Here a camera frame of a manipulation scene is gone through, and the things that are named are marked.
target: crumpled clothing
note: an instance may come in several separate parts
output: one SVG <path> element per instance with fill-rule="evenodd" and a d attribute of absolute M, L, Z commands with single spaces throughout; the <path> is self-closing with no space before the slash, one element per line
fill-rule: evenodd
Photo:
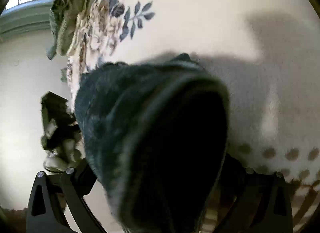
<path fill-rule="evenodd" d="M 77 16 L 87 12 L 92 0 L 54 0 L 50 9 L 50 29 L 53 45 L 47 50 L 47 57 L 52 60 L 58 53 L 66 55 L 76 30 Z"/>
<path fill-rule="evenodd" d="M 225 155 L 228 105 L 225 86 L 187 54 L 82 74 L 75 116 L 117 221 L 131 232 L 198 232 Z"/>

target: metal screw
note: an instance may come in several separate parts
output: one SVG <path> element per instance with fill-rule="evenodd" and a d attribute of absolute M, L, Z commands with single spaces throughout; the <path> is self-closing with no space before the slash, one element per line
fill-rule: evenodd
<path fill-rule="evenodd" d="M 74 168 L 68 168 L 67 170 L 66 170 L 66 173 L 67 174 L 73 174 L 73 172 L 75 171 L 75 169 Z"/>
<path fill-rule="evenodd" d="M 37 177 L 41 178 L 41 177 L 43 177 L 43 175 L 44 175 L 44 172 L 38 172 Z"/>
<path fill-rule="evenodd" d="M 247 168 L 245 169 L 245 172 L 246 172 L 247 174 L 254 174 L 254 169 L 252 169 L 252 168 L 250 168 L 250 167 L 247 167 Z"/>
<path fill-rule="evenodd" d="M 276 172 L 277 177 L 282 178 L 283 174 L 281 172 Z"/>

